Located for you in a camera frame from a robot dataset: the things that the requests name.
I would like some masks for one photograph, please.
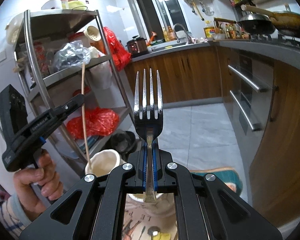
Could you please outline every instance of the stainless steel drawer handle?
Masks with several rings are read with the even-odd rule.
[[[260,128],[260,125],[259,124],[255,124],[255,123],[252,123],[250,118],[248,117],[247,113],[245,112],[245,110],[243,109],[242,105],[240,104],[239,100],[236,98],[236,96],[234,95],[234,93],[230,90],[230,95],[232,97],[232,99],[237,103],[237,105],[239,106],[244,118],[246,119],[247,123],[249,124],[250,128],[251,128],[251,131],[252,132],[255,132],[255,131],[260,131],[261,128]]]
[[[243,79],[255,91],[257,91],[257,92],[266,92],[267,91],[266,88],[260,87],[259,85],[255,84],[252,80],[250,80],[249,78],[247,78],[245,75],[243,75],[240,71],[238,71],[236,68],[232,67],[231,65],[228,65],[228,68],[231,69],[241,79]]]

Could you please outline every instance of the sink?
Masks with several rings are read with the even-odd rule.
[[[156,46],[154,46],[154,48],[149,47],[148,50],[151,53],[151,52],[156,52],[156,51],[160,51],[160,50],[164,50],[164,49],[172,49],[174,47],[179,47],[179,46],[183,46],[183,45],[186,45],[186,42],[180,42],[180,43],[167,45],[167,46],[163,46],[163,47],[156,47]]]

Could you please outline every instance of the human hand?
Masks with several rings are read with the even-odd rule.
[[[17,171],[13,176],[13,183],[20,203],[27,217],[33,221],[46,207],[37,197],[31,188],[31,184],[37,182],[42,186],[41,194],[50,200],[61,197],[63,184],[60,182],[60,175],[55,171],[56,165],[46,150],[38,160],[38,169],[25,168]]]

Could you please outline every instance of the cup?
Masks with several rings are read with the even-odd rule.
[[[124,164],[125,161],[121,158],[119,153],[115,150],[103,150],[96,153],[91,158],[91,169],[89,171],[89,165],[85,167],[85,173],[93,173],[97,177],[109,174],[115,167],[118,167],[121,164]]]
[[[156,203],[143,202],[144,194],[127,194],[125,209],[142,208],[152,217],[169,217],[175,213],[173,193],[156,193]]]

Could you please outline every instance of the person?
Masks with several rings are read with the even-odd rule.
[[[56,200],[63,193],[60,175],[56,165],[46,150],[38,159],[38,169],[25,168],[13,176],[16,193],[0,207],[0,222],[14,239],[22,230],[46,210],[45,205],[31,188],[32,183],[42,186],[41,194],[49,200]]]

